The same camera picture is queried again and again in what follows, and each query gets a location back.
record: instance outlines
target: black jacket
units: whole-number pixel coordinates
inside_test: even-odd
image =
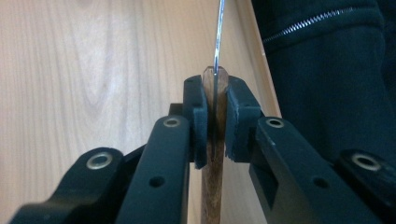
[[[395,166],[391,16],[386,51],[374,0],[253,0],[253,6],[283,118],[330,162],[358,148]]]

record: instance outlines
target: metal screw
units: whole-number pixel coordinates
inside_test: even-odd
[[[364,154],[354,154],[352,156],[352,161],[365,170],[378,171],[379,169],[381,169],[381,164],[379,164],[376,159]]]
[[[273,128],[283,128],[285,126],[280,119],[268,119],[266,123]]]
[[[165,125],[168,128],[175,128],[180,124],[180,121],[178,119],[175,118],[170,118],[170,119],[166,119],[163,122],[163,125]]]
[[[99,170],[107,167],[113,161],[113,156],[108,152],[99,152],[87,161],[87,167],[91,170]]]

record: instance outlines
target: clamp jaw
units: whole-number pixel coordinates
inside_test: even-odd
[[[329,164],[286,120],[265,117],[246,83],[230,77],[226,156],[249,162],[268,223],[394,223],[396,170],[376,155],[345,150]],[[10,223],[187,223],[190,162],[205,166],[207,102],[200,76],[184,82],[145,146],[122,156],[83,154],[43,203]]]

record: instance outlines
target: wooden surface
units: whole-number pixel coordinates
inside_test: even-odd
[[[217,0],[0,1],[0,223],[46,200],[87,150],[143,145],[183,80],[212,64],[217,10]],[[279,116],[251,16],[248,0],[227,1],[220,65]],[[221,222],[263,223],[248,166],[224,165]],[[200,186],[192,169],[189,223]]]

